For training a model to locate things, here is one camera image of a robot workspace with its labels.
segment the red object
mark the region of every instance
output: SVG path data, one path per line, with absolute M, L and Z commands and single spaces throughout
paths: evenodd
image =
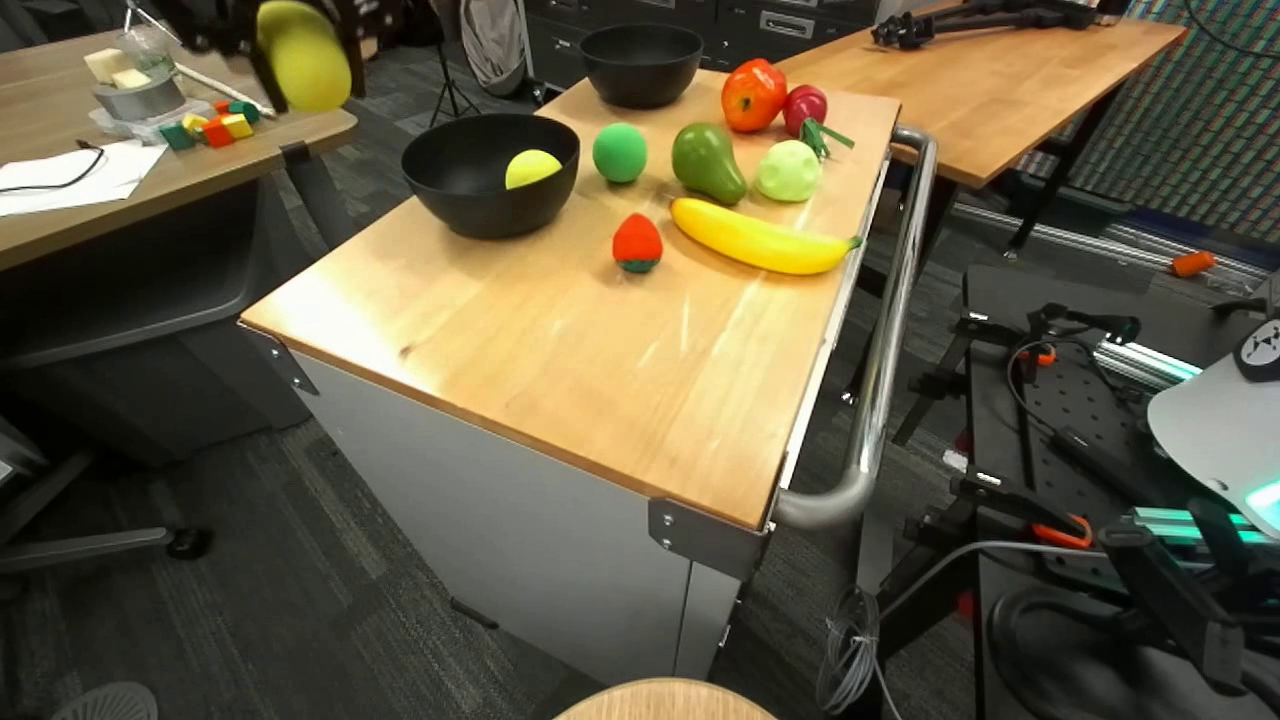
M 955 596 L 955 615 L 959 615 L 966 625 L 978 621 L 978 596 L 973 596 L 973 594 L 959 594 L 959 596 Z
M 202 141 L 205 141 L 209 149 L 230 149 L 230 143 L 235 143 L 235 137 L 234 137 L 221 120 L 209 120 L 205 134 L 202 134 Z
M 1085 515 L 1071 515 L 1075 520 L 1075 535 L 1071 532 L 1061 532 L 1061 527 L 1052 527 L 1052 524 L 1031 524 L 1031 535 L 1042 540 L 1042 546 L 1055 546 L 1055 549 L 1091 549 L 1091 524 L 1085 520 Z
M 785 103 L 785 127 L 790 137 L 800 137 L 805 134 L 805 120 L 813 123 L 823 123 L 828 120 L 828 96 L 813 85 L 795 85 L 790 94 L 790 103 Z
M 1181 277 L 1181 281 L 1195 281 L 1203 277 L 1209 269 L 1217 264 L 1213 254 L 1181 254 L 1169 273 Z
M 643 214 L 634 214 L 613 233 L 613 261 L 634 277 L 643 277 L 643 273 L 651 273 L 657 261 L 664 261 L 664 235 L 657 233 L 657 223 Z
M 764 55 L 735 66 L 720 85 L 720 113 L 733 134 L 764 134 L 790 103 L 790 77 Z
M 1055 364 L 1055 347 L 1038 347 L 1038 367 L 1052 367 Z

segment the round stool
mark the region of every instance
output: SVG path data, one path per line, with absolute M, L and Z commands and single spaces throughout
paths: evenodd
M 651 677 L 651 679 L 634 679 L 604 688 L 568 713 L 562 720 L 767 720 L 762 703 L 706 684 L 688 677 Z

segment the banana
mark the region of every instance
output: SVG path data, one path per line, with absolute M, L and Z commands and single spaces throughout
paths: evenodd
M 673 199 L 673 222 L 720 256 L 790 277 L 832 273 L 851 247 L 843 235 L 791 233 L 698 197 Z

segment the chair wheel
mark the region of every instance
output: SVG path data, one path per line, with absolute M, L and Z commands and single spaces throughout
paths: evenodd
M 165 553 L 169 553 L 173 559 L 202 559 L 202 556 L 209 553 L 209 546 L 212 546 L 212 532 L 205 532 L 205 527 L 176 527 Z

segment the office chair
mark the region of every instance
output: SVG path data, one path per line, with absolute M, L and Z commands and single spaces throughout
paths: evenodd
M 209 553 L 209 532 L 202 527 L 130 527 L 95 532 L 39 546 L 14 546 L 60 491 L 73 487 L 95 454 L 73 454 L 54 464 L 18 423 L 0 415 L 0 578 L 79 564 L 119 553 L 165 549 L 176 559 L 195 559 Z

